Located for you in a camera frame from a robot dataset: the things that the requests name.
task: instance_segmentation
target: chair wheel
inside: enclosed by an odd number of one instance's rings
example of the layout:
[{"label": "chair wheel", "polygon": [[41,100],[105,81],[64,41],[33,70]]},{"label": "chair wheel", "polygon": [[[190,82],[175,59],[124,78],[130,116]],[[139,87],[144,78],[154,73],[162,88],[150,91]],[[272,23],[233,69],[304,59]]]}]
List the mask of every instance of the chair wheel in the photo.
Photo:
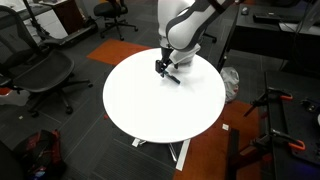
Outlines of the chair wheel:
[{"label": "chair wheel", "polygon": [[67,107],[66,113],[67,114],[72,114],[73,113],[72,107]]},{"label": "chair wheel", "polygon": [[31,117],[38,117],[39,116],[39,112],[38,111],[32,111],[31,113]]}]

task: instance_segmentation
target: black mesh chair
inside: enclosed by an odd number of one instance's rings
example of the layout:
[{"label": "black mesh chair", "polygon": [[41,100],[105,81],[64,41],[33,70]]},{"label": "black mesh chair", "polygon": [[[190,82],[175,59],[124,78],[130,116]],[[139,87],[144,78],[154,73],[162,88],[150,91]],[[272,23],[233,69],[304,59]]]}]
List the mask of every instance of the black mesh chair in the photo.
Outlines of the black mesh chair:
[{"label": "black mesh chair", "polygon": [[44,53],[35,43],[19,14],[0,6],[0,87],[27,90],[36,98],[29,109],[38,116],[38,105],[50,94],[58,93],[66,105],[66,113],[72,107],[62,88],[78,84],[92,84],[89,80],[69,82],[74,62],[63,53],[53,50]]},{"label": "black mesh chair", "polygon": [[136,26],[128,24],[125,19],[117,20],[121,15],[128,13],[128,8],[124,0],[107,0],[95,6],[93,12],[95,16],[102,16],[105,20],[108,18],[113,19],[113,22],[105,23],[105,29],[100,32],[101,38],[104,38],[104,33],[113,27],[117,28],[121,41],[123,41],[124,38],[122,37],[119,26],[133,27],[134,31],[138,31]]}]

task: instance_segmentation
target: round white table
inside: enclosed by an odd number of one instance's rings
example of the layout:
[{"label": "round white table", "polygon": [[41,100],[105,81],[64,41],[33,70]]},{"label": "round white table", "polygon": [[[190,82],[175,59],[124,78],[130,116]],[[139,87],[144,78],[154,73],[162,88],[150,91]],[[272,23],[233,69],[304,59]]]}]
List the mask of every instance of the round white table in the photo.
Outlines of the round white table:
[{"label": "round white table", "polygon": [[147,142],[174,143],[208,129],[225,104],[220,74],[196,55],[189,65],[167,71],[180,85],[155,71],[161,49],[136,53],[118,64],[103,89],[110,119],[124,132]]}]

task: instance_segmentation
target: chair base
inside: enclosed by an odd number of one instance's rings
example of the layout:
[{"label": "chair base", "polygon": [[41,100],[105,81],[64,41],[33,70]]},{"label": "chair base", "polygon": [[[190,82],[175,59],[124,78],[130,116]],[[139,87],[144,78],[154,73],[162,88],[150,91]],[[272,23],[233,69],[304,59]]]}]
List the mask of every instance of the chair base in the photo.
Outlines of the chair base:
[{"label": "chair base", "polygon": [[118,21],[116,18],[114,18],[114,22],[111,23],[111,22],[106,22],[105,23],[105,26],[106,28],[104,30],[102,30],[100,32],[100,37],[101,38],[104,38],[104,33],[114,27],[117,28],[117,31],[118,31],[118,34],[119,34],[119,38],[121,41],[124,40],[123,36],[122,36],[122,33],[120,31],[120,26],[126,26],[126,27],[133,27],[134,28],[134,31],[138,31],[138,28],[137,26],[135,25],[131,25],[131,24],[128,24],[127,21],[124,19],[124,20],[121,20],[121,21]]},{"label": "chair base", "polygon": [[44,102],[44,100],[49,97],[52,93],[56,92],[58,93],[58,95],[61,97],[61,99],[63,100],[64,105],[66,106],[66,113],[67,114],[72,114],[73,113],[73,108],[70,105],[69,100],[66,97],[65,92],[62,90],[62,88],[64,87],[68,87],[71,85],[75,85],[75,84],[83,84],[86,83],[88,84],[88,87],[91,88],[93,86],[93,84],[91,84],[90,80],[85,79],[85,80],[80,80],[80,81],[71,81],[71,82],[65,82],[63,83],[60,87],[57,87],[57,89],[53,89],[51,91],[48,92],[43,92],[41,94],[39,94],[39,96],[37,97],[36,102],[32,105],[32,107],[28,110],[29,113],[31,114],[32,117],[37,117],[39,116],[39,112],[38,112],[38,107],[40,106],[40,104],[42,102]]},{"label": "chair base", "polygon": [[209,37],[209,38],[212,38],[212,43],[216,43],[217,42],[217,38],[210,35],[210,34],[207,34],[207,33],[204,33],[203,36],[206,36],[206,37]]}]

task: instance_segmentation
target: robotic arm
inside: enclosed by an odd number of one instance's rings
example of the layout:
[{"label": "robotic arm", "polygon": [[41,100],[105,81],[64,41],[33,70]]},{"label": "robotic arm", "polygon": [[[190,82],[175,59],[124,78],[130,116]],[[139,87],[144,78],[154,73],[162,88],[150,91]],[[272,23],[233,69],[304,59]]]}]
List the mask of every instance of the robotic arm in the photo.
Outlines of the robotic arm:
[{"label": "robotic arm", "polygon": [[156,61],[156,71],[164,77],[173,63],[192,61],[200,50],[198,41],[209,24],[233,3],[232,0],[159,0],[158,22],[162,59]]}]

